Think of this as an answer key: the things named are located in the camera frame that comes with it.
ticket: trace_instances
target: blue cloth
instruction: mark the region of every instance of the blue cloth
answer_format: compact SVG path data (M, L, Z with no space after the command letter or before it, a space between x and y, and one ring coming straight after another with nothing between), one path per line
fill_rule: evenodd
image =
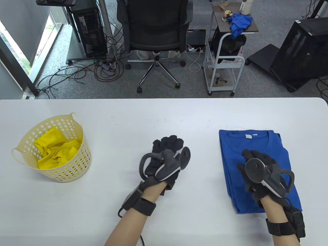
M231 36L232 39L235 39L252 24L253 17L244 14L233 14L231 17L228 17L228 22L231 22Z
M282 169L291 170L288 152L282 146L280 135L273 131L220 130L219 137L227 190L237 213L263 213L264 209L259 208L253 200L252 194L245 191L246 183L237 169L237 164L245 164L245 159L241 153L244 149L249 149L268 154L277 161ZM294 207L302 210L295 186L287 197L292 201Z

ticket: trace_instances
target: window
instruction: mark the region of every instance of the window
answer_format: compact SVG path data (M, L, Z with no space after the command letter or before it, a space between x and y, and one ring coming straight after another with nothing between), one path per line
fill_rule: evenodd
M34 64L36 60L39 58L43 48L45 47L54 27L55 27L55 22L53 20L52 14L50 13L46 23L46 27L41 37L40 45L36 52ZM13 55L16 57L17 61L19 62L23 70L26 72L26 74L29 75L33 66L32 67L30 66L30 62L27 60L27 58L25 57L19 46L16 44L16 42L10 36L4 25L1 23L1 20L0 20L0 37L7 44L7 46L9 47Z

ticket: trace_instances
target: forearm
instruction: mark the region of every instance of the forearm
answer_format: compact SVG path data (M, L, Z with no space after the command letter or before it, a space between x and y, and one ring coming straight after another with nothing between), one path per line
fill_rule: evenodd
M261 199L261 203L265 209L268 220L271 223L286 223L288 222L287 216L282 206L273 201L269 196ZM289 236L274 236L273 243L275 246L300 246L296 235Z
M155 203L166 185L167 183L162 182L151 186L145 189L141 197ZM105 246L136 246L147 218L148 216L130 208L109 236Z

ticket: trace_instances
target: metal cart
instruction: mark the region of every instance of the metal cart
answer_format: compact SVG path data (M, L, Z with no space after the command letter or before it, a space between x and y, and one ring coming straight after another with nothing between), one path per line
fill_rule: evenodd
M229 3L227 9L232 10L233 13L239 12L240 3ZM212 5L212 15L211 15L211 22L210 22L210 31L209 35L206 39L206 51L205 51L205 59L203 63L203 69L205 73L205 79L206 79L206 86L208 90L208 94L212 95L213 91L232 91L230 96L235 95L235 90L237 88L241 72L243 70L243 67L245 65L245 58L243 56L220 56L221 46L223 39L229 35L231 35L230 30L230 23L223 22L221 20L221 16L224 15L223 10L217 6ZM211 31L214 31L215 29L212 29L213 25L213 18L215 16L217 26L219 27L219 30L221 33L225 33L219 42L219 47L217 50L217 56L215 60L213 60L210 50L209 41L211 40L209 37L211 35ZM242 34L254 34L258 31L258 28L253 21L252 25L245 30ZM224 63L218 63L219 59L235 59L239 58L238 62L236 61L226 61Z

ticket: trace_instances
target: chair base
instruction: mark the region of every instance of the chair base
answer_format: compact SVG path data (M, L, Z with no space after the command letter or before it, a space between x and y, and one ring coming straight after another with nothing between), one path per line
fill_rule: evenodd
M167 70L167 68L161 63L161 61L173 61L173 62L180 62L181 66L185 66L185 61L183 58L159 58L159 53L156 54L156 56L154 57L153 60L128 60L128 62L152 62L150 68L147 70L147 72L145 73L145 75L142 77L142 79L140 80L140 82L138 83L138 87L137 87L137 93L142 93L142 88L141 88L141 84L144 82L144 80L147 78L147 76L149 75L150 71L154 68L154 67L161 67L170 77L171 79L175 82L175 88L179 89L181 87L181 84L177 81L177 79L170 73L169 70Z

